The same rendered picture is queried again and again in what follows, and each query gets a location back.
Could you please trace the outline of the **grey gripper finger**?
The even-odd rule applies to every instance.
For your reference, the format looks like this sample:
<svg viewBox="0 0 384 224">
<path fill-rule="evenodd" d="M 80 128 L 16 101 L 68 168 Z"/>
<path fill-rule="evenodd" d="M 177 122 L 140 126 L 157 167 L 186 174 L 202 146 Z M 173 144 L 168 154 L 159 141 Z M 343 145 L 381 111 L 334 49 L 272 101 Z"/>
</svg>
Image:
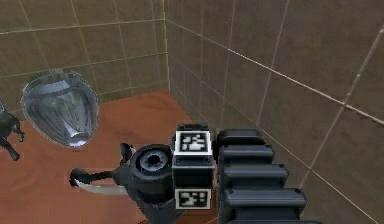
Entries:
<svg viewBox="0 0 384 224">
<path fill-rule="evenodd" d="M 101 194 L 101 195 L 126 195 L 126 189 L 123 186 L 103 186 L 93 185 L 93 182 L 99 180 L 110 179 L 112 171 L 102 171 L 96 173 L 88 173 L 82 168 L 74 168 L 69 177 L 69 183 L 72 187 L 78 187 L 84 191 Z"/>
<path fill-rule="evenodd" d="M 120 144 L 120 154 L 122 156 L 120 160 L 120 165 L 123 166 L 128 163 L 132 155 L 136 152 L 135 148 L 132 145 L 127 143 Z"/>
</svg>

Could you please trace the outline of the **black statue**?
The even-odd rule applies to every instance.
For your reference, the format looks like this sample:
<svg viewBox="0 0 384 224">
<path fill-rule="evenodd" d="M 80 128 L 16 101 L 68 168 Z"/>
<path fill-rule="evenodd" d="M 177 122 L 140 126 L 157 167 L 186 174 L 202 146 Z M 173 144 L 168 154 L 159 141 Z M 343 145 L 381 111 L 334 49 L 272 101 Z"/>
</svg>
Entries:
<svg viewBox="0 0 384 224">
<path fill-rule="evenodd" d="M 0 100 L 0 146 L 4 148 L 11 156 L 13 161 L 20 158 L 20 154 L 13 148 L 8 141 L 8 137 L 16 133 L 19 135 L 18 141 L 23 142 L 25 133 L 21 130 L 20 121 L 17 116 L 11 114 Z"/>
</svg>

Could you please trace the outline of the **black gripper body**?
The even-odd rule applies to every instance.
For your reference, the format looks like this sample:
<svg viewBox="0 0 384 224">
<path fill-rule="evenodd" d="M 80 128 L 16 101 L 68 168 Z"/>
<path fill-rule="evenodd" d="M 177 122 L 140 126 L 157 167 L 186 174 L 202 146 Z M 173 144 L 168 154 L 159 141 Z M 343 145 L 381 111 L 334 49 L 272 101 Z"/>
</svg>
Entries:
<svg viewBox="0 0 384 224">
<path fill-rule="evenodd" d="M 137 150 L 130 161 L 113 172 L 150 224 L 173 224 L 177 219 L 168 145 L 151 144 Z"/>
</svg>

